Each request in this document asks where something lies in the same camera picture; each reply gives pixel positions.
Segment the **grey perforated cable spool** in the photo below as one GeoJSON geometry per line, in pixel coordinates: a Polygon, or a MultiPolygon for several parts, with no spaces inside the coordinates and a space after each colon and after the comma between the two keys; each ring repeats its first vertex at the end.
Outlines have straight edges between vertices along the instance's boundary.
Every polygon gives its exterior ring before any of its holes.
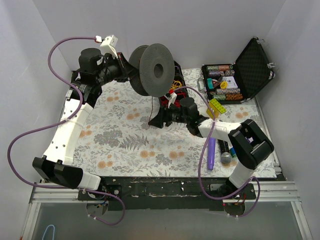
{"type": "Polygon", "coordinates": [[[141,45],[131,53],[128,62],[138,70],[129,81],[137,94],[159,98],[169,92],[175,77],[175,63],[165,45],[141,45]]]}

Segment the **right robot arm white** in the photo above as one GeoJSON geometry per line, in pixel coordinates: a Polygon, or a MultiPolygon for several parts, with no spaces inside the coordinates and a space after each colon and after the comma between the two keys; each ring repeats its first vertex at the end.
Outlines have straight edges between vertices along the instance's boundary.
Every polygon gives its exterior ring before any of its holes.
{"type": "Polygon", "coordinates": [[[179,107],[174,104],[167,108],[161,106],[158,114],[148,124],[163,128],[173,122],[186,124],[193,136],[214,138],[232,145],[239,161],[228,178],[231,183],[226,186],[227,195],[232,199],[243,195],[245,182],[275,149],[254,120],[247,119],[240,123],[213,120],[199,113],[192,97],[182,98],[179,107]]]}

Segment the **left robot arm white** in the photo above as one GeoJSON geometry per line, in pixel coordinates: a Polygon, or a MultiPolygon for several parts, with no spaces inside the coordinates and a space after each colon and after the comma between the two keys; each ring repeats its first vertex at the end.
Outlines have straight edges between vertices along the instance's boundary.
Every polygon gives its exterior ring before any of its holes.
{"type": "Polygon", "coordinates": [[[32,166],[46,181],[69,189],[89,189],[95,200],[106,196],[106,187],[95,174],[74,167],[73,157],[84,124],[102,94],[102,87],[112,81],[136,83],[139,67],[127,61],[121,52],[113,57],[101,54],[97,48],[81,51],[79,69],[72,75],[64,103],[62,124],[57,127],[51,143],[42,157],[35,157],[32,166]]]}

